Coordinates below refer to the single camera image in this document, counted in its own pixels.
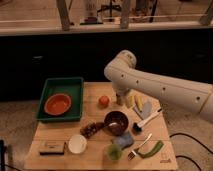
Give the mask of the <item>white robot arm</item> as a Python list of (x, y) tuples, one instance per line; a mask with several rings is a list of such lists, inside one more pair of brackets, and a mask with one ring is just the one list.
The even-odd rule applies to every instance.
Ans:
[(115, 93), (125, 97), (130, 89), (172, 103), (198, 114), (213, 124), (213, 85), (162, 76), (135, 69), (137, 59), (129, 50), (120, 51), (104, 69)]

